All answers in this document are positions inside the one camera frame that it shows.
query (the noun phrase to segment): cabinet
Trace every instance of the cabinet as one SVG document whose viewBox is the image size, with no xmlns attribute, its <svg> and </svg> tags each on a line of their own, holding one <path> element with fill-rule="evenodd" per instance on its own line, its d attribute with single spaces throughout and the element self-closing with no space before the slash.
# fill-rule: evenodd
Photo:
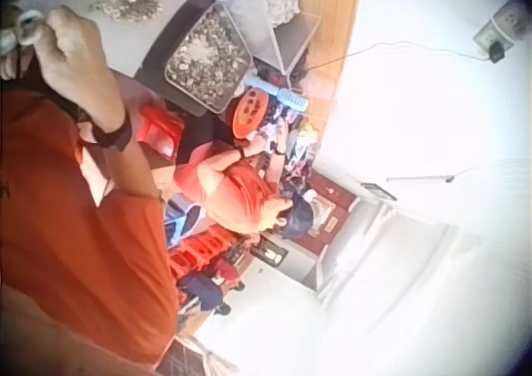
<svg viewBox="0 0 532 376">
<path fill-rule="evenodd" d="M 342 228 L 357 197 L 316 171 L 308 177 L 308 184 L 318 194 L 310 203 L 314 211 L 314 227 L 295 241 L 320 255 Z"/>
</svg>

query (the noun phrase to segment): dark cap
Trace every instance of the dark cap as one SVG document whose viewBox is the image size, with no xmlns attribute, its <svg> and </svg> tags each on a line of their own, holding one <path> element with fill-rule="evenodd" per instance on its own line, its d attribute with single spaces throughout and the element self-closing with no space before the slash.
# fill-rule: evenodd
<svg viewBox="0 0 532 376">
<path fill-rule="evenodd" d="M 286 217 L 287 224 L 281 231 L 284 239 L 298 239 L 313 227 L 314 211 L 305 199 L 298 194 L 292 196 L 293 206 L 285 213 L 279 214 Z"/>
</svg>

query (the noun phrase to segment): black strap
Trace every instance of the black strap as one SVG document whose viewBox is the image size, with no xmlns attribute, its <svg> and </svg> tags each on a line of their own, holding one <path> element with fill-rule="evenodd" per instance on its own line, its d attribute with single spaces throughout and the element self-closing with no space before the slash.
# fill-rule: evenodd
<svg viewBox="0 0 532 376">
<path fill-rule="evenodd" d="M 236 150 L 240 152 L 240 160 L 246 158 L 246 153 L 244 152 L 244 148 L 242 146 L 236 146 Z"/>
<path fill-rule="evenodd" d="M 133 137 L 133 128 L 131 127 L 131 119 L 126 111 L 126 118 L 124 123 L 116 131 L 105 133 L 94 122 L 92 123 L 92 135 L 96 142 L 104 148 L 114 146 L 118 151 L 122 152 Z"/>
<path fill-rule="evenodd" d="M 273 150 L 273 153 L 275 153 L 277 156 L 286 156 L 286 151 L 282 153 L 277 149 L 277 142 L 272 142 L 271 148 Z"/>
</svg>

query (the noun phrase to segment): red shirt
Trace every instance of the red shirt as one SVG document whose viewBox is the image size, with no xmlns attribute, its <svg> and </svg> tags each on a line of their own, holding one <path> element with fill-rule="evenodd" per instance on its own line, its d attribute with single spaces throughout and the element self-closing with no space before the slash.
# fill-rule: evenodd
<svg viewBox="0 0 532 376">
<path fill-rule="evenodd" d="M 154 366 L 177 318 L 162 204 L 116 190 L 96 207 L 77 137 L 47 99 L 2 94 L 2 282 L 92 343 Z"/>
<path fill-rule="evenodd" d="M 223 258 L 219 258 L 213 266 L 215 274 L 219 273 L 219 276 L 224 278 L 227 282 L 239 281 L 240 274 L 229 262 Z"/>
<path fill-rule="evenodd" d="M 192 153 L 190 162 L 175 173 L 174 181 L 191 200 L 204 206 L 207 215 L 225 229 L 247 234 L 259 231 L 260 211 L 273 189 L 246 161 L 224 171 L 225 178 L 207 196 L 198 178 L 198 164 L 220 152 L 231 150 L 225 144 L 205 143 Z"/>
</svg>

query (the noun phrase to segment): clear plastic box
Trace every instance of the clear plastic box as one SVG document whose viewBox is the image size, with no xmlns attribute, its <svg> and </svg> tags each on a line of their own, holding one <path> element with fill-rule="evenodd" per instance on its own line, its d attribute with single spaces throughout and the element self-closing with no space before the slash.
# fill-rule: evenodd
<svg viewBox="0 0 532 376">
<path fill-rule="evenodd" d="M 322 20 L 322 0 L 299 0 L 300 13 L 276 28 L 266 0 L 217 0 L 225 4 L 251 54 L 288 75 Z"/>
</svg>

